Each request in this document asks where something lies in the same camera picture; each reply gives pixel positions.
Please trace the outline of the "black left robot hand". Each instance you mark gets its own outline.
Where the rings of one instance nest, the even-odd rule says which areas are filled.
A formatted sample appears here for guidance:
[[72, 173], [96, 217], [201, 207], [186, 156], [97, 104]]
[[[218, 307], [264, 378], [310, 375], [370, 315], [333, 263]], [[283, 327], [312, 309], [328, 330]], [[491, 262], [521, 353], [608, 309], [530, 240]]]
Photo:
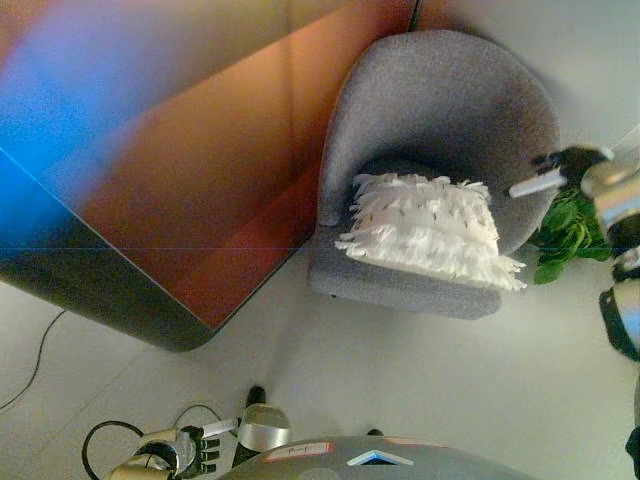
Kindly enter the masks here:
[[177, 430], [176, 458], [177, 479], [193, 479], [213, 474], [221, 456], [221, 437], [235, 435], [237, 419], [226, 419], [201, 427], [184, 426]]

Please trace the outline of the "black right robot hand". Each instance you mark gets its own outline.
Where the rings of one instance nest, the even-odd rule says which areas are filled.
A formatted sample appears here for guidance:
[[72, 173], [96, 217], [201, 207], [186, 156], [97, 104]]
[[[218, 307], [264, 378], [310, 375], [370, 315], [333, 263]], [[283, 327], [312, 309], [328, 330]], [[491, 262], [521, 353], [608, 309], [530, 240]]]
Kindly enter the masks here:
[[505, 195], [516, 199], [550, 189], [579, 187], [591, 167], [613, 158], [614, 153], [607, 147], [587, 146], [571, 146], [536, 156], [530, 161], [535, 175], [508, 187]]

